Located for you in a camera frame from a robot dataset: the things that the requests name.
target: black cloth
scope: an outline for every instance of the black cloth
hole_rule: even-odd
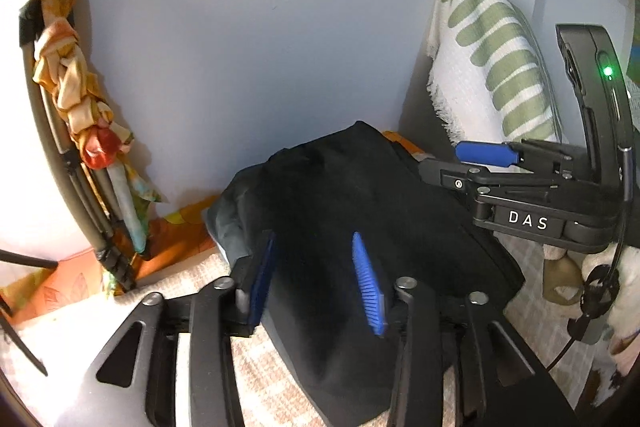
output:
[[[298,383],[334,426],[388,409],[397,343],[367,325],[351,259],[359,232],[381,266],[441,295],[479,290],[502,309],[524,282],[511,255],[471,224],[455,194],[426,185],[399,144],[357,122],[245,169],[210,207],[207,227],[231,264],[274,230],[267,310]]]

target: blue rubber tip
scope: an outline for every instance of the blue rubber tip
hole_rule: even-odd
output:
[[[456,145],[456,156],[464,163],[509,167],[517,165],[520,156],[504,143],[460,142]]]
[[[360,295],[364,304],[367,322],[377,336],[385,332],[385,296],[380,290],[378,279],[371,266],[369,255],[358,232],[353,234],[351,247],[353,266],[356,270]]]

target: black fabric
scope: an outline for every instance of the black fabric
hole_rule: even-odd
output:
[[[502,309],[524,282],[454,194],[424,184],[412,156],[363,122],[239,172],[207,226],[232,264],[262,230],[275,231],[268,332],[334,426],[388,409],[397,354],[394,338],[367,325],[351,261],[355,231],[382,265],[386,287],[407,275],[441,295],[484,291]]]

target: metal screw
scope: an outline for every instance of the metal screw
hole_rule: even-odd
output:
[[[216,290],[228,290],[233,285],[234,280],[231,279],[231,277],[229,277],[228,275],[225,275],[224,277],[218,277],[213,282],[213,288],[215,288]]]
[[[471,292],[469,293],[469,300],[471,301],[471,304],[482,306],[483,304],[487,304],[487,302],[489,302],[489,297],[486,293],[483,292]]]
[[[159,304],[161,301],[162,301],[162,294],[158,292],[149,293],[149,295],[145,296],[145,298],[142,299],[142,303],[145,306],[155,306],[156,304]]]
[[[417,280],[413,277],[398,277],[396,286],[402,290],[412,290],[418,285]]]

